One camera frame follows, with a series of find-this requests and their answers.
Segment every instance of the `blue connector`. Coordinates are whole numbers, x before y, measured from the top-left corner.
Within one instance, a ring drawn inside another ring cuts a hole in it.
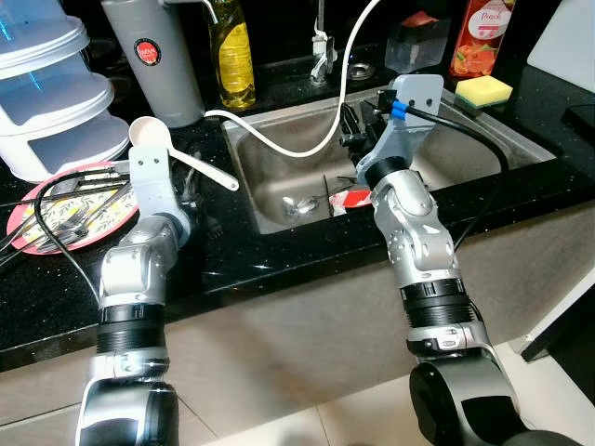
[[[402,102],[395,100],[394,102],[392,102],[392,112],[390,113],[390,116],[404,121],[408,107],[409,106],[407,104],[403,104]]]

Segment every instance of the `gray thermos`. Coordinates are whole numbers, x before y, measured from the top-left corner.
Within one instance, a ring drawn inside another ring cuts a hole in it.
[[[207,0],[194,1],[205,3],[217,23]],[[205,105],[176,9],[164,0],[102,0],[101,5],[155,117],[168,127],[183,127],[201,119]]]

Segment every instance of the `black granite countertop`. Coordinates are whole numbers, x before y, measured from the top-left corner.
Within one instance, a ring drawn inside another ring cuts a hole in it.
[[[334,77],[324,88],[312,87],[310,61],[294,60],[262,67],[257,72],[257,105],[249,113],[278,109],[329,98],[338,92]],[[514,87],[506,104],[487,111],[551,151],[556,159],[513,170],[503,193],[476,228],[485,231],[595,198],[595,151],[591,141],[564,124],[569,105],[592,102],[589,92],[518,60],[498,65],[494,75]],[[385,85],[388,70],[350,90]],[[217,106],[216,89],[201,81],[208,108]],[[146,104],[128,110],[128,118],[147,112]],[[217,119],[173,132],[177,147],[200,148],[203,159],[233,172]],[[493,177],[433,192],[440,218],[455,238],[483,205],[495,185]],[[32,185],[0,169],[3,202],[24,195]],[[357,268],[385,258],[386,248],[372,218],[372,209],[339,216],[270,235],[259,235],[248,217],[244,195],[203,181],[205,209],[223,227],[211,240],[197,231],[179,254],[171,271],[166,314],[180,320],[252,296]],[[9,210],[0,211],[4,223]],[[106,251],[134,224],[102,243],[75,252],[76,258],[99,281]],[[95,342],[97,307],[82,278],[61,256],[24,256],[0,271],[0,371],[42,361],[91,346]]]

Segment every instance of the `plate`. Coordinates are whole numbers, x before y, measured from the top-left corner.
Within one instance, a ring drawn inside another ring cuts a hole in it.
[[[66,174],[70,174],[72,172],[88,171],[89,175],[84,177],[86,179],[106,177],[107,175],[105,174],[93,174],[93,171],[109,167],[111,165],[114,165],[114,162],[104,161],[100,163],[87,164],[81,167],[68,170],[66,172],[62,172],[53,176],[48,181],[45,181],[44,183],[37,185],[22,199],[29,200],[35,198],[37,196],[38,191],[48,182],[53,181],[54,179],[62,177]],[[92,189],[94,187],[95,186],[84,186],[80,190]],[[88,209],[87,212],[91,212],[93,209],[105,203],[105,201],[115,193],[116,190],[108,190],[104,192],[82,195],[79,197],[65,198],[63,200],[55,202],[45,202],[48,203],[48,205],[46,207],[47,210],[44,220],[50,228],[55,228],[56,225],[63,221],[66,221],[70,216],[72,216],[80,207],[86,206],[86,208]],[[80,241],[69,245],[69,250],[72,251],[75,249],[80,249],[84,246],[89,246],[90,244],[95,243],[103,239],[104,237],[107,237],[108,235],[112,234],[113,232],[119,230],[133,215],[136,214],[138,209],[139,206],[137,205],[137,199],[134,195],[134,191],[130,190],[129,193],[124,195],[117,202],[113,203],[110,207],[101,212],[97,216],[97,218],[92,220],[89,225],[89,233],[87,234],[87,236],[84,239],[81,239]],[[16,206],[13,209],[10,218],[8,219],[7,233],[12,232],[32,214],[32,203],[21,204]],[[22,236],[20,236],[12,243],[12,245],[17,249],[20,249],[27,243],[35,240],[40,235],[44,235],[44,232],[39,227],[39,225],[35,225],[26,232],[24,232]],[[48,253],[38,253],[37,248],[35,246],[30,246],[23,252],[27,254],[42,256],[44,254],[56,254],[60,251],[55,250]]]

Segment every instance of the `cooking oil bottle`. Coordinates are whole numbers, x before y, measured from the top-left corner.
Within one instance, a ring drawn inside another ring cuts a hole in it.
[[[211,52],[223,105],[244,109],[254,104],[254,74],[248,30],[240,0],[211,0],[218,23],[210,20]]]

